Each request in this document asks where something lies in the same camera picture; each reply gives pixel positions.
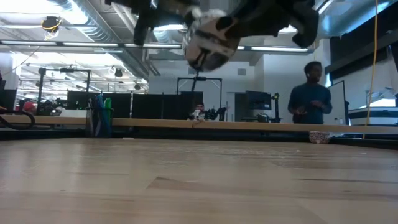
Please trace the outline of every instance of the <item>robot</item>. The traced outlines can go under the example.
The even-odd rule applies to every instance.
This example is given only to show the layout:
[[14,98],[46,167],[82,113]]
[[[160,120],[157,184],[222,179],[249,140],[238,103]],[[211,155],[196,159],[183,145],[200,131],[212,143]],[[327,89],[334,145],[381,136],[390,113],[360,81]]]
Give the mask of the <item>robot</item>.
[[202,12],[199,0],[105,0],[130,7],[139,18],[134,43],[143,45],[147,31],[167,24],[185,24],[182,49],[185,59],[198,72],[220,68],[233,56],[243,37],[278,36],[292,25],[298,30],[292,41],[301,48],[317,37],[319,14],[315,0],[241,0],[227,14],[219,9]]

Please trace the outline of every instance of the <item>man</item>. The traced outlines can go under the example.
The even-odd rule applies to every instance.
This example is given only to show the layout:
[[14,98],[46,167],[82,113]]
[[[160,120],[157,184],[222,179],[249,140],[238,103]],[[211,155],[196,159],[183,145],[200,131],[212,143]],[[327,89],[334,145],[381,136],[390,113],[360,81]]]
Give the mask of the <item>man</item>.
[[295,124],[323,124],[323,114],[329,114],[332,106],[328,88],[319,85],[322,64],[310,62],[304,68],[307,82],[293,88],[288,109]]
[[204,103],[198,103],[195,107],[194,112],[191,114],[189,117],[190,120],[205,120],[206,116],[206,111],[205,111],[205,104]]

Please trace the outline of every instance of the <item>ceiling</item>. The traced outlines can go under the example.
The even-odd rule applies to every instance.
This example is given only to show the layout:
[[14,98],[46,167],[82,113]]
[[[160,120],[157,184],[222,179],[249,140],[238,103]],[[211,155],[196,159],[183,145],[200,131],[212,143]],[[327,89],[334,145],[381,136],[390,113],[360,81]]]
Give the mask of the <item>ceiling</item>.
[[[326,0],[316,0],[315,9],[324,5]],[[379,11],[398,0],[379,0]],[[70,7],[58,3],[68,2]],[[233,10],[239,0],[201,0],[201,8],[219,8],[225,11]],[[374,15],[374,0],[334,0],[321,14],[318,38],[339,36],[347,33]],[[12,0],[0,8],[0,39],[14,40],[44,40],[45,32],[40,22],[46,16],[62,16],[63,22],[56,41],[76,42],[126,42],[131,43],[137,17],[126,13],[121,6],[105,5],[104,0]],[[280,34],[278,37],[248,37],[243,38],[241,45],[251,46],[287,46],[293,47],[291,41],[294,32]],[[182,35],[177,30],[158,30],[150,34],[148,42],[181,43]],[[153,60],[183,60],[181,50],[109,50],[92,47],[36,47],[0,45],[0,52],[15,52],[17,58],[24,62],[21,78],[38,78],[37,67],[52,68],[75,67],[93,70],[93,80],[113,82],[112,85],[92,83],[95,88],[103,91],[131,91],[136,84],[147,88],[148,75],[161,75],[157,68],[150,65]],[[236,52],[232,61],[253,62],[262,52]],[[114,68],[123,71],[122,78],[115,78]],[[76,80],[85,80],[84,73],[70,74]],[[114,83],[121,80],[123,84]],[[35,82],[23,82],[24,88],[35,88]],[[46,83],[46,89],[75,88],[73,83]]]

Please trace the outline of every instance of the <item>blue shirt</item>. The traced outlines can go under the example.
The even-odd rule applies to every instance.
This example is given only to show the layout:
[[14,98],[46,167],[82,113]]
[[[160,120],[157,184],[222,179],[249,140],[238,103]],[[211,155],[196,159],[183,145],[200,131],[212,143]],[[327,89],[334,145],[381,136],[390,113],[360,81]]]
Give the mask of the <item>blue shirt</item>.
[[[296,86],[290,94],[288,109],[292,111],[303,106],[307,113],[303,115],[294,114],[293,123],[323,124],[323,114],[329,114],[332,109],[330,100],[330,90],[324,86],[312,83]],[[323,107],[313,106],[311,101],[320,101],[323,103]]]

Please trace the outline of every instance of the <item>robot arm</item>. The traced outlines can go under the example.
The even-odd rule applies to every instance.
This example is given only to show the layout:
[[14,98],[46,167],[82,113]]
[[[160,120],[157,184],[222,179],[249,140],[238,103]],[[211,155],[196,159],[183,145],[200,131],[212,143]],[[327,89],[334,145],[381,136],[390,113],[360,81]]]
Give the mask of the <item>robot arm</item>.
[[[183,24],[188,27],[195,20],[192,9],[199,7],[199,0],[106,0],[130,7],[139,18],[135,27],[134,43],[143,45],[147,30],[167,24]],[[242,0],[227,17],[220,19],[218,29],[229,27],[227,38],[242,38],[254,35],[273,35],[294,26],[298,34],[293,41],[300,47],[313,44],[317,36],[318,12],[312,7],[315,0]]]

